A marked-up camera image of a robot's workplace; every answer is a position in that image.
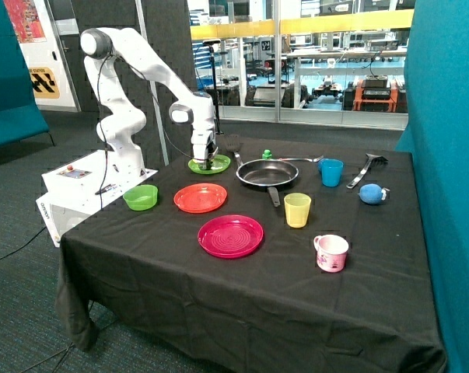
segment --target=pink mug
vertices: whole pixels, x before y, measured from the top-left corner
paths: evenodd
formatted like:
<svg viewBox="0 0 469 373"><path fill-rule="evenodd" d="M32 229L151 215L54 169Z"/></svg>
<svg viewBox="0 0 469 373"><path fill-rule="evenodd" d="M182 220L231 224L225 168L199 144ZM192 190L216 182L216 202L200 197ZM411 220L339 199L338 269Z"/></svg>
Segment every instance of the pink mug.
<svg viewBox="0 0 469 373"><path fill-rule="evenodd" d="M339 235L318 235L313 239L317 266L326 272L339 272L345 267L348 242Z"/></svg>

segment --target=mug handle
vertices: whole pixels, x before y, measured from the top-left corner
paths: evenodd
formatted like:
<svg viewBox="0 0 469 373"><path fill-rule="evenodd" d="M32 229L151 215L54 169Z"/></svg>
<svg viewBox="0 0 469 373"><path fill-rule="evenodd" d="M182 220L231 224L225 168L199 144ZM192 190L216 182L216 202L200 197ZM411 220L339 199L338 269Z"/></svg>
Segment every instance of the mug handle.
<svg viewBox="0 0 469 373"><path fill-rule="evenodd" d="M313 247L314 247L314 249L317 249L316 245L319 243L320 239L322 239L322 235L316 235L313 238Z"/></svg>

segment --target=teal partition wall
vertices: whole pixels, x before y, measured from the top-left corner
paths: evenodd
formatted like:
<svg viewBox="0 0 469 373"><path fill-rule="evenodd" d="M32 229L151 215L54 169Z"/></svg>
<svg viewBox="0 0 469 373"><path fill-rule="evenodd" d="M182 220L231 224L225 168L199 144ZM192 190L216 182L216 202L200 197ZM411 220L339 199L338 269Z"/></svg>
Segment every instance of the teal partition wall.
<svg viewBox="0 0 469 373"><path fill-rule="evenodd" d="M48 131L33 97L22 51L0 0L0 145Z"/></svg>
<svg viewBox="0 0 469 373"><path fill-rule="evenodd" d="M412 152L450 372L469 373L469 1L417 1L405 73Z"/></svg>

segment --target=green bottle cap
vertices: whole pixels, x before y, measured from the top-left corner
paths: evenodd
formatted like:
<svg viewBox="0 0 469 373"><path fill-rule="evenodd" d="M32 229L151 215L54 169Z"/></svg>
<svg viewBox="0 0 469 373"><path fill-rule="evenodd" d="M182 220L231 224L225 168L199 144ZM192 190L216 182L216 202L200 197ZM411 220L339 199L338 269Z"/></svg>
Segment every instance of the green bottle cap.
<svg viewBox="0 0 469 373"><path fill-rule="evenodd" d="M262 155L262 159L272 159L272 153L270 150L264 150L264 154Z"/></svg>

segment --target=green plate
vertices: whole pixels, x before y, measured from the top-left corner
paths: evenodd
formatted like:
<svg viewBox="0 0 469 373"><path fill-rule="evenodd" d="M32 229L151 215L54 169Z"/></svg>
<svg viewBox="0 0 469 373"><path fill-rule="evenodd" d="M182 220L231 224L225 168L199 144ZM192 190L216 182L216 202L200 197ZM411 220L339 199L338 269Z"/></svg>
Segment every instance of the green plate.
<svg viewBox="0 0 469 373"><path fill-rule="evenodd" d="M212 169L200 169L199 165L192 159L187 164L193 173L202 175L211 175L213 173L221 173L229 167L231 159L225 155L217 154L212 162Z"/></svg>

